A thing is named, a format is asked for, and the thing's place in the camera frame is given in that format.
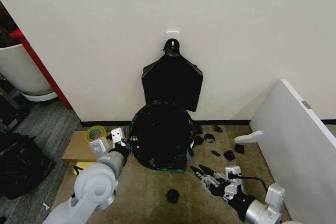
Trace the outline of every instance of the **black cable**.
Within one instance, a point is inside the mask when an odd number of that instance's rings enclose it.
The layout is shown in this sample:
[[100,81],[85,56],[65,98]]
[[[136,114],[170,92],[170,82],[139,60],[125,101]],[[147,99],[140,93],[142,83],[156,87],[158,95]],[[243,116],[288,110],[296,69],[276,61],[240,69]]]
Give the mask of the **black cable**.
[[265,189],[265,192],[267,192],[267,187],[266,187],[266,184],[265,182],[261,179],[261,178],[258,178],[258,177],[247,177],[247,176],[238,176],[237,174],[233,174],[233,173],[229,173],[228,174],[228,179],[232,179],[232,178],[240,178],[240,179],[254,179],[254,180],[258,180],[260,181]]
[[237,176],[237,178],[258,180],[258,181],[260,181],[263,184],[262,186],[264,187],[265,192],[267,192],[266,184],[265,184],[265,182],[261,178],[258,178],[258,177],[246,177],[246,176]]

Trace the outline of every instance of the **brown carpet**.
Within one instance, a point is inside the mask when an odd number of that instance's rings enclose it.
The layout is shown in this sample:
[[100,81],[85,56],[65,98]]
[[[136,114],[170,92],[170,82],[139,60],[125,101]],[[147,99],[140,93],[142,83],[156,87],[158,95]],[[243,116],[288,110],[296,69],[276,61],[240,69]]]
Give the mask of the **brown carpet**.
[[[239,165],[244,176],[262,178],[269,186],[274,182],[257,144],[245,144],[245,154],[235,152],[236,159],[228,161],[223,157],[225,150],[234,150],[234,138],[251,133],[249,126],[222,126],[223,133],[216,133],[212,126],[203,126],[204,133],[212,133],[216,142],[204,142],[194,148],[192,165],[203,164],[215,171],[224,172],[228,165]],[[215,150],[222,155],[216,157]],[[73,193],[76,176],[71,165],[58,191],[53,208],[69,199]],[[182,174],[158,172],[141,166],[130,155],[125,165],[114,203],[102,212],[95,212],[89,224],[124,223],[243,223],[234,209],[219,197],[211,197],[201,187],[190,168]],[[245,180],[245,193],[253,194],[264,202],[265,191],[258,181]],[[180,192],[176,205],[169,203],[165,194],[171,188]],[[290,220],[286,209],[283,221]]]

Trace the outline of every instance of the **white robotic arm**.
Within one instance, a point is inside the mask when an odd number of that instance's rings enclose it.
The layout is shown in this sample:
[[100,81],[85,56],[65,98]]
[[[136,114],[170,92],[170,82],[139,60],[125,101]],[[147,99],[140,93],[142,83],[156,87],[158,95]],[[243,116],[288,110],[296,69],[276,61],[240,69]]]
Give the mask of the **white robotic arm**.
[[102,137],[90,144],[98,158],[77,177],[74,195],[57,206],[44,224],[83,224],[94,211],[111,205],[116,197],[118,177],[127,161],[127,149],[107,153],[108,143]]
[[[224,202],[237,211],[242,221],[248,224],[281,223],[282,214],[280,211],[285,197],[284,188],[277,184],[270,185],[263,204],[254,196],[244,193],[241,179],[246,177],[241,177],[239,166],[225,167],[225,174],[216,173],[203,165],[199,165],[199,167],[200,169],[191,166],[191,169],[201,180],[204,189],[212,196],[222,197]],[[301,224],[296,221],[283,223]]]

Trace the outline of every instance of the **tape roll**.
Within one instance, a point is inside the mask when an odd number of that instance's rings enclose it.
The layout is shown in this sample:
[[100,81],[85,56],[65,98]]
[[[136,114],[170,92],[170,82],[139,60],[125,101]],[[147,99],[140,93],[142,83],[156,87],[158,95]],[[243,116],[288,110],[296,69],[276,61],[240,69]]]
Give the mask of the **tape roll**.
[[96,140],[100,137],[106,137],[107,132],[103,126],[93,126],[90,129],[88,129],[85,133],[85,140],[86,142],[90,143],[93,140]]

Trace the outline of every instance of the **black debris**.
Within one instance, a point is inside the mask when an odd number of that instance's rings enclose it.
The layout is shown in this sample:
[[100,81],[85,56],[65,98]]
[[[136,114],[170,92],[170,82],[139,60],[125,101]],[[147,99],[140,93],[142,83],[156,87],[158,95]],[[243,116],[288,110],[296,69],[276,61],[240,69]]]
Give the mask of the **black debris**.
[[5,216],[1,216],[0,217],[0,224],[5,223],[5,221],[6,221],[6,217]]
[[198,166],[200,167],[200,169],[202,169],[202,171],[204,171],[204,173],[205,173],[206,175],[213,176],[214,173],[215,173],[215,172],[214,172],[211,168],[209,168],[209,167],[206,167],[206,166],[201,165],[201,164],[199,164]]
[[191,165],[190,168],[191,168],[191,170],[193,170],[193,172],[194,172],[194,174],[195,174],[196,176],[197,176],[196,173],[199,173],[201,176],[204,176],[204,175],[205,175],[204,172],[203,172],[202,170],[198,169],[197,167],[195,167],[195,166],[193,166],[193,165]]
[[223,132],[222,128],[219,127],[218,125],[215,125],[214,130],[215,132]]
[[180,193],[175,189],[170,189],[166,194],[166,198],[170,203],[176,204],[179,200]]
[[214,154],[214,155],[216,155],[217,157],[220,156],[220,154],[218,152],[216,152],[216,151],[211,151],[211,153]]
[[213,143],[215,141],[215,136],[213,134],[205,134],[204,135],[204,140],[208,143]]
[[244,154],[245,153],[244,146],[242,144],[235,144],[235,151]]
[[203,134],[202,127],[200,127],[199,125],[196,126],[196,134],[197,134],[197,135],[201,135],[201,134]]
[[204,139],[201,136],[197,136],[195,139],[195,144],[201,145]]
[[229,161],[234,160],[236,158],[235,154],[231,150],[224,152],[224,157]]

